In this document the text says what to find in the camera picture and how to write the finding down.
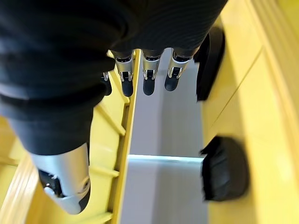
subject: yellow container wall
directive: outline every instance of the yellow container wall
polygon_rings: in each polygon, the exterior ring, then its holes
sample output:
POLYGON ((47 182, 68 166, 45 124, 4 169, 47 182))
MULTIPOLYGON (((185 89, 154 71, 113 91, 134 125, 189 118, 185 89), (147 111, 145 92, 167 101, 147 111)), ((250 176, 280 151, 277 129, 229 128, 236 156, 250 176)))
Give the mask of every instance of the yellow container wall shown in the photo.
POLYGON ((229 0, 221 13, 227 44, 202 104, 204 140, 223 135, 243 144, 250 187, 237 200, 210 203, 211 224, 299 223, 299 38, 293 27, 299 11, 295 1, 279 2, 284 8, 278 1, 229 0), (249 30, 253 39, 244 35, 249 30))
POLYGON ((27 224, 93 224, 120 220, 127 173, 127 155, 135 110, 140 51, 136 53, 134 93, 123 96, 117 71, 110 72, 112 94, 94 108, 90 137, 91 196, 85 210, 69 215, 54 204, 37 184, 24 222, 27 224))
POLYGON ((0 117, 0 205, 4 202, 16 167, 24 156, 20 141, 5 118, 0 117))

